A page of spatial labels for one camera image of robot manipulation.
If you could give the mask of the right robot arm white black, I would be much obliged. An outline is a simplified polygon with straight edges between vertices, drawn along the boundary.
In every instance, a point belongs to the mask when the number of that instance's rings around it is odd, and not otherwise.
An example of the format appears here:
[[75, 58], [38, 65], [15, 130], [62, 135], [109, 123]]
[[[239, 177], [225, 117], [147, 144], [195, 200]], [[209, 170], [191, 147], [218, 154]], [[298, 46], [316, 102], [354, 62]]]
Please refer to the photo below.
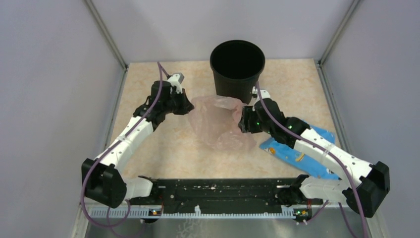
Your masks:
[[243, 133], [268, 133], [276, 142], [315, 159], [341, 179], [301, 176], [290, 191], [296, 204], [313, 198], [345, 202], [356, 213], [372, 218], [390, 191], [390, 169], [385, 163], [372, 164], [349, 154], [305, 121], [285, 117], [270, 98], [243, 106], [238, 126]]

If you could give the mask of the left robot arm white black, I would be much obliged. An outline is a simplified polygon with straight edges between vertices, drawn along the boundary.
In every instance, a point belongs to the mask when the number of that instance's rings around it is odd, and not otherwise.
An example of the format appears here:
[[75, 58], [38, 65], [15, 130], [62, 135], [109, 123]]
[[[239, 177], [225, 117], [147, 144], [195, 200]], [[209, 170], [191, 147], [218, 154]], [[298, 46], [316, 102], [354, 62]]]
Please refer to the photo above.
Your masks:
[[156, 81], [146, 102], [139, 106], [128, 125], [113, 143], [95, 160], [82, 164], [84, 197], [111, 208], [123, 201], [138, 198], [147, 205], [158, 201], [159, 192], [144, 177], [124, 180], [122, 172], [141, 143], [165, 120], [167, 114], [186, 115], [194, 106], [188, 100], [181, 80], [171, 76]]

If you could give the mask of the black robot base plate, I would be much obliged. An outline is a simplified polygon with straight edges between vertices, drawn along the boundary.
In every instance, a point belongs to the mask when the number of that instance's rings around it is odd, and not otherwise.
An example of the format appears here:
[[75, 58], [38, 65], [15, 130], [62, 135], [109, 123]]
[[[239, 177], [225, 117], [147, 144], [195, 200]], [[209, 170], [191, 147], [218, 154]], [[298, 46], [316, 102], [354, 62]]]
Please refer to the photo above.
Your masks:
[[322, 199], [306, 199], [297, 178], [157, 179], [148, 197], [132, 198], [132, 205], [162, 205], [164, 214], [281, 213], [292, 205], [321, 205]]

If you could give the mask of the black plastic trash bin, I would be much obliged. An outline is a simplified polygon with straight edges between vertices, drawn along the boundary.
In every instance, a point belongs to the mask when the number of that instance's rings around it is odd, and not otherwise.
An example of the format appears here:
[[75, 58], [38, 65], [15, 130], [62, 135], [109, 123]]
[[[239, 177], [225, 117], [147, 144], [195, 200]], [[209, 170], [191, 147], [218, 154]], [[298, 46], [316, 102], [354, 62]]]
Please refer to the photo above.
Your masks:
[[251, 42], [230, 40], [213, 49], [210, 67], [218, 96], [236, 98], [248, 104], [252, 88], [264, 70], [265, 55]]

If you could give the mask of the translucent pink trash bag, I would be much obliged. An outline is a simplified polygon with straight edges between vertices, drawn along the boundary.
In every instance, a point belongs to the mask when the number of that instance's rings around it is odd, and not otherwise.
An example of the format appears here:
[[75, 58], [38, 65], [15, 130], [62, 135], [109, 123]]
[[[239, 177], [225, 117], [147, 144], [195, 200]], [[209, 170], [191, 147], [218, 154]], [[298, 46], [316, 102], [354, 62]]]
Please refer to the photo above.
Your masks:
[[256, 141], [250, 133], [238, 127], [243, 102], [223, 96], [201, 96], [191, 100], [194, 109], [188, 113], [193, 132], [207, 146], [215, 150], [250, 150]]

